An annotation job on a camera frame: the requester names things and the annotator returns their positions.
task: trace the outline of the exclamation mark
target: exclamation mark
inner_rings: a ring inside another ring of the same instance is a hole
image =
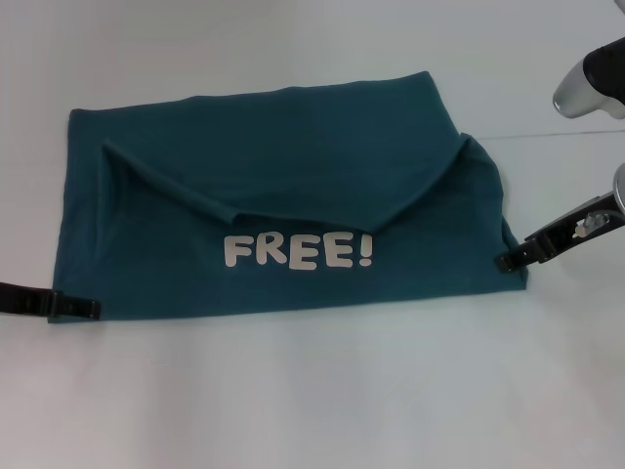
[[[373,254],[373,239],[371,234],[363,234],[360,241],[360,265],[362,267],[369,267],[371,265],[371,259],[368,259]]]

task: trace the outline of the white background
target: white background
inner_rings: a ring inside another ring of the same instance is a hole
[[[0,0],[0,281],[49,286],[67,115],[427,69],[519,236],[610,190],[551,97],[609,0]],[[536,134],[542,137],[528,137]],[[625,467],[624,233],[528,291],[200,320],[0,318],[0,467]]]

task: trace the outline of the white lettering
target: white lettering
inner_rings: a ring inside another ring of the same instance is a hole
[[[226,265],[228,267],[234,267],[236,265],[237,256],[251,256],[252,250],[249,247],[241,247],[237,244],[252,243],[254,243],[254,238],[252,236],[226,236],[224,238]]]
[[[291,255],[289,260],[289,269],[294,271],[313,271],[316,269],[316,263],[305,261],[305,257],[315,257],[319,255],[313,247],[304,247],[303,244],[318,244],[321,241],[319,236],[314,234],[293,234],[291,236]]]
[[[278,249],[284,242],[284,236],[278,232],[260,233],[256,240],[256,261],[264,266],[267,263],[267,254],[270,254],[278,264],[286,262],[286,256]]]
[[[363,234],[362,239],[360,240],[360,254],[362,255],[362,259],[360,259],[360,265],[362,267],[369,267],[371,265],[371,254],[373,253],[373,238],[371,234]]]
[[[328,267],[351,267],[352,259],[344,259],[339,254],[352,254],[354,250],[346,244],[337,244],[336,241],[350,241],[354,238],[353,233],[334,232],[323,235],[323,246],[325,248],[325,263]]]

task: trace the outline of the folded shirt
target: folded shirt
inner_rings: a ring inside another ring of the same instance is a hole
[[[104,320],[520,290],[502,197],[427,72],[76,109],[54,287]]]

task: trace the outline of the fabric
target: fabric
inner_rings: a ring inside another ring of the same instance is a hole
[[[54,287],[105,320],[520,290],[502,195],[427,72],[77,109]]]

